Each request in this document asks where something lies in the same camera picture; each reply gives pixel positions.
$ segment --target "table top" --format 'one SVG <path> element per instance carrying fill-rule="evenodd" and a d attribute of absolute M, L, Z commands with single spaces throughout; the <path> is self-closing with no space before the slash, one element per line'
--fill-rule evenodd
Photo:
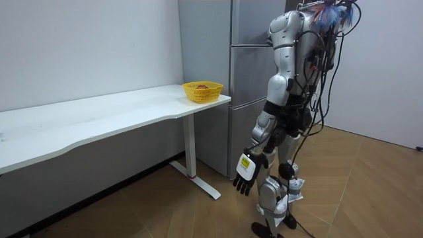
<path fill-rule="evenodd" d="M 0 175 L 93 141 L 227 103 L 198 104 L 167 85 L 0 112 Z"/>

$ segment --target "refrigerator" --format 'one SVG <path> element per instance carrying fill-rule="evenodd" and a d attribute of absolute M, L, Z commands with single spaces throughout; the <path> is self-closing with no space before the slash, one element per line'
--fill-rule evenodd
<path fill-rule="evenodd" d="M 276 74 L 266 41 L 285 0 L 180 0 L 185 82 L 223 84 L 224 104 L 194 115 L 197 158 L 233 179 Z"/>

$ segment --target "floor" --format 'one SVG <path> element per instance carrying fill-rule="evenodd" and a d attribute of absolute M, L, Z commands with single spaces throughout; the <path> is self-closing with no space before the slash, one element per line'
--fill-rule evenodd
<path fill-rule="evenodd" d="M 423 153 L 325 128 L 297 163 L 305 198 L 293 214 L 315 237 L 423 237 Z M 255 237 L 257 192 L 241 196 L 201 162 L 198 174 L 219 200 L 167 166 L 32 237 Z M 286 227 L 281 234 L 307 237 Z"/>

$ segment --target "plastic basket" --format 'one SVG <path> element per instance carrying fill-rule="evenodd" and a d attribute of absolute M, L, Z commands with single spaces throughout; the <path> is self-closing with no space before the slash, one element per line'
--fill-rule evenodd
<path fill-rule="evenodd" d="M 205 85 L 208 89 L 196 89 L 199 85 Z M 207 81 L 184 83 L 182 85 L 185 94 L 193 102 L 205 103 L 217 100 L 223 85 Z"/>

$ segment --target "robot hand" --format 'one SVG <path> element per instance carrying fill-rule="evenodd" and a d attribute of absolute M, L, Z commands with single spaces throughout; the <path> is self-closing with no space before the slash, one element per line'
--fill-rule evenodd
<path fill-rule="evenodd" d="M 239 158 L 238 173 L 233 181 L 233 186 L 237 187 L 237 191 L 241 191 L 241 194 L 248 196 L 262 166 L 269 167 L 266 156 L 263 154 L 255 155 L 249 149 L 245 149 L 241 158 Z"/>

